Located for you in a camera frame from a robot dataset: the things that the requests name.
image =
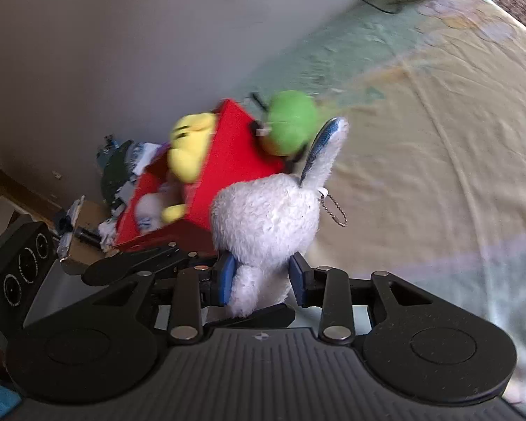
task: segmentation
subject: black speaker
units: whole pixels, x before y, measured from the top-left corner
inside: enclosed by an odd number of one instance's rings
[[[43,279],[56,259],[53,240],[43,222],[18,218],[0,236],[0,348],[22,329]]]

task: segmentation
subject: metal screw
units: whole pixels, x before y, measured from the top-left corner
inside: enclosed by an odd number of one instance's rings
[[[198,331],[192,326],[175,326],[169,334],[178,340],[191,340],[197,337]]]
[[[329,326],[324,329],[324,336],[331,340],[345,340],[351,337],[351,330],[345,326]]]

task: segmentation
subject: bed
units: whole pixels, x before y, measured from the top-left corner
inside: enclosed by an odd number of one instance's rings
[[[513,338],[505,398],[526,414],[526,29],[490,0],[358,6],[261,67],[234,93],[314,94],[351,132],[306,255],[351,277],[388,270]],[[299,315],[315,323],[318,312]],[[357,330],[370,326],[356,309]]]

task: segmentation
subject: red box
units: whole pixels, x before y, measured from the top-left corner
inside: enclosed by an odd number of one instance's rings
[[[220,107],[216,132],[201,177],[188,189],[185,216],[171,225],[140,235],[135,207],[142,195],[155,193],[166,181],[167,150],[161,150],[145,168],[135,194],[118,224],[116,248],[139,250],[175,241],[185,251],[214,251],[210,233],[210,205],[223,188],[241,181],[255,180],[284,171],[281,157],[263,152],[253,136],[253,119],[233,100]]]

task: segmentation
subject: cardboard box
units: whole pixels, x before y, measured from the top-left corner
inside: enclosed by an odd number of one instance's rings
[[[82,228],[93,231],[101,222],[110,217],[109,210],[104,205],[96,204],[82,197],[80,206],[75,211],[72,220],[74,229]],[[69,275],[83,274],[86,268],[96,261],[105,258],[105,253],[80,239],[72,236],[68,243],[66,256],[61,257],[62,269]]]

